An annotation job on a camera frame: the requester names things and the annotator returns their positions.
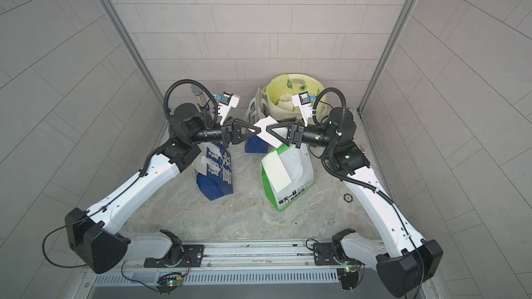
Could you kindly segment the white takeout receipt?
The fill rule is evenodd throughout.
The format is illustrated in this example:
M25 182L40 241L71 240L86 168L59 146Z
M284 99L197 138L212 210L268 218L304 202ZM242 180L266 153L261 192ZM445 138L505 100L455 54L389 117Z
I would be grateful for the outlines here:
M273 148L279 148L285 144L288 129L286 127L272 128L271 131L274 132L274 134L269 133L267 127L274 124L278 124L278 121L273 117L268 116L258 120L254 123L254 126L260 128L260 133L257 134L257 137L261 138Z
M276 195L287 195L295 187L292 180L292 162L294 148L274 149L265 156L261 165Z

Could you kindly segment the green white paper bag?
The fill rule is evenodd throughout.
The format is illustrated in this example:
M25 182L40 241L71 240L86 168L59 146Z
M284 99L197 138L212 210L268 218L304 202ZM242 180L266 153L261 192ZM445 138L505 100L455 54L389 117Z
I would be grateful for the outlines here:
M282 212L314 185L314 170L307 145L282 145L260 161L265 196Z

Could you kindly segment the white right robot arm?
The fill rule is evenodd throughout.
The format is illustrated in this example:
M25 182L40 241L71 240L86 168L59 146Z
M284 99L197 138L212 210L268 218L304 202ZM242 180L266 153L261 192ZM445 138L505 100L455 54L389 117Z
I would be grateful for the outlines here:
M293 103L302 118L277 121L268 116L259 120L256 126L262 139L275 147L322 147L319 159L324 170L358 199L382 240L364 238L348 228L335 234L327 245L332 256L346 267L358 264L373 269L397 298L405 298L411 291L419 294L423 283L435 275L443 249L407 221L382 187L370 161L353 140L357 125L343 93L328 87L318 96L297 94Z

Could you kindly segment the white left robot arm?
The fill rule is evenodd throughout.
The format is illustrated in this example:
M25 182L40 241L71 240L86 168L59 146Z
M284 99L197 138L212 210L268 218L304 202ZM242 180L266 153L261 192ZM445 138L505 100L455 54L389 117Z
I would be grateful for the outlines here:
M150 152L141 170L114 192L65 217L69 247L85 266L103 274L126 260L155 259L167 267L183 261L181 239L170 231L127 236L119 231L135 210L194 162L200 144L227 147L260 133L260 128L229 116L239 101L235 94L213 94L195 80L180 80L169 87L163 98L168 140Z

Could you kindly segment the shredded paper pieces in bin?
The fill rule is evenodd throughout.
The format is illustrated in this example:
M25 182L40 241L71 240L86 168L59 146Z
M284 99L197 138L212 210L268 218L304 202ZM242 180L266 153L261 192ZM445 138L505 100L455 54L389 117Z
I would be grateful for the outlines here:
M286 112L298 112L299 105L296 105L293 101L294 97L299 97L299 94L282 94L274 99L274 104Z

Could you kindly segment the blue white paper bag front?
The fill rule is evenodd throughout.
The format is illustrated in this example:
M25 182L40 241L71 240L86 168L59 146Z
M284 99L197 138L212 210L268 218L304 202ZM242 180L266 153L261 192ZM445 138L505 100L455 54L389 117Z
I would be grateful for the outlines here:
M234 193L231 155L220 143L201 143L199 155L193 162L195 181L210 201Z

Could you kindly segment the glitter microphone on black stand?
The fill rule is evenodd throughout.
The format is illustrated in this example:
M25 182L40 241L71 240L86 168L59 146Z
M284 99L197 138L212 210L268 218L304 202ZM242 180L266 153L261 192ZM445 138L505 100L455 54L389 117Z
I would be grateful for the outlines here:
M203 90L200 87L198 87L197 85L192 84L191 85L191 91L192 91L193 95L196 97L196 99L198 101L198 105L200 107L206 107L207 100L206 100L206 97L205 97L205 94L204 94Z

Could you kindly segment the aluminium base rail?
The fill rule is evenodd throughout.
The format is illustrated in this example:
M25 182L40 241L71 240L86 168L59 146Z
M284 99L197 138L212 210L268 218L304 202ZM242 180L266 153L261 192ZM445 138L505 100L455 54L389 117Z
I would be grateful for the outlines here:
M383 285L402 296L424 279L419 250L392 257L380 242L351 233L332 242L242 241L184 243L169 258L127 260L96 275L93 287L339 284L353 290L364 273L377 271Z

